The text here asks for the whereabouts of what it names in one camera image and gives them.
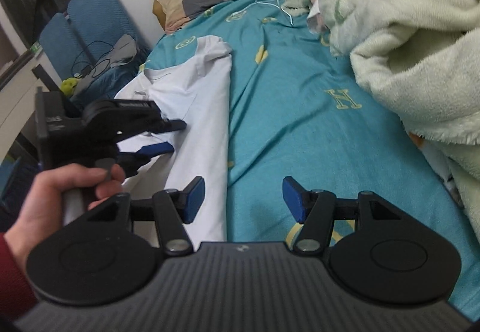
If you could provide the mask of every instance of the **person's wrist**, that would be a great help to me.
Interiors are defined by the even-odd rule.
[[[21,223],[16,222],[4,235],[5,242],[20,270],[26,272],[28,255],[32,250],[28,240],[28,232],[21,228]]]

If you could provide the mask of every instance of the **metal screw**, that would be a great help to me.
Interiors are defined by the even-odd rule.
[[[237,247],[237,251],[240,251],[240,252],[245,252],[245,251],[248,251],[250,249],[249,246],[246,246],[245,244]]]
[[[303,252],[313,252],[320,248],[320,243],[314,239],[303,239],[297,243],[297,248]]]
[[[166,249],[171,251],[171,252],[183,252],[188,249],[190,244],[188,243],[187,240],[184,239],[174,239],[170,240],[166,244]]]

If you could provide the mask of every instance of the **fleece blanket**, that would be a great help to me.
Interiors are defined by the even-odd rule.
[[[453,177],[480,239],[479,0],[318,3],[331,52],[350,54],[357,83],[421,138],[446,183]]]

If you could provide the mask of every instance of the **human hand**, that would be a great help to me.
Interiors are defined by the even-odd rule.
[[[99,201],[93,204],[97,205],[122,192],[125,173],[118,164],[111,169],[111,180],[105,181],[106,177],[105,169],[78,164],[43,171],[35,177],[17,221],[4,236],[23,272],[30,251],[62,227],[62,193],[96,185],[95,194]]]

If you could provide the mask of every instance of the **bed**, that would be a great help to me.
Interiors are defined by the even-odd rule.
[[[372,190],[454,244],[462,272],[450,302],[478,319],[480,246],[398,116],[356,85],[349,59],[332,57],[328,36],[310,33],[304,15],[291,27],[279,9],[254,2],[205,8],[160,39],[145,64],[184,63],[196,39],[208,34],[233,49],[227,239],[285,240],[295,225],[282,199],[285,176],[344,198]],[[168,14],[158,1],[154,13],[168,32]],[[333,241],[351,231],[351,223],[337,222]]]

